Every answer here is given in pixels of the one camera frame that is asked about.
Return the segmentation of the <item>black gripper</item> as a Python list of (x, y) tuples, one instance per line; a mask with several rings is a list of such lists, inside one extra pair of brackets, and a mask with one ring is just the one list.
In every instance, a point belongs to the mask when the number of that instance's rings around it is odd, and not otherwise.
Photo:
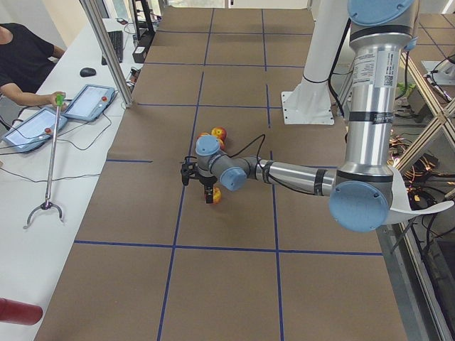
[(198, 173), (198, 181), (204, 185), (204, 198), (207, 204), (213, 204), (214, 184), (218, 179), (211, 174)]

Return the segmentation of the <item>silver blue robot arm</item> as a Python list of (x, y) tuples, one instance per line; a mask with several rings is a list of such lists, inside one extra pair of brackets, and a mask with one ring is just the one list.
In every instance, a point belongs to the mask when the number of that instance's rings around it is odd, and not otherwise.
[(199, 180), (207, 201), (216, 183), (238, 190), (249, 178), (307, 195), (328, 197), (332, 217), (355, 232), (369, 232), (409, 218), (387, 164), (395, 89), (402, 51), (414, 46), (417, 1), (323, 1), (301, 82), (282, 93), (286, 124), (327, 124), (329, 80), (344, 41), (353, 49), (353, 84), (346, 155), (335, 169), (229, 156), (211, 136), (196, 141), (196, 162), (185, 163), (182, 181)]

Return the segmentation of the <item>person's hand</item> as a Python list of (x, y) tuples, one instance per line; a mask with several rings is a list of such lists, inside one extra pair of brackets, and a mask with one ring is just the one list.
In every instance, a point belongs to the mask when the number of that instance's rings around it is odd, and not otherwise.
[(60, 107), (61, 110), (65, 110), (67, 107), (65, 96), (66, 93), (64, 92), (43, 95), (43, 105), (51, 105), (54, 108)]

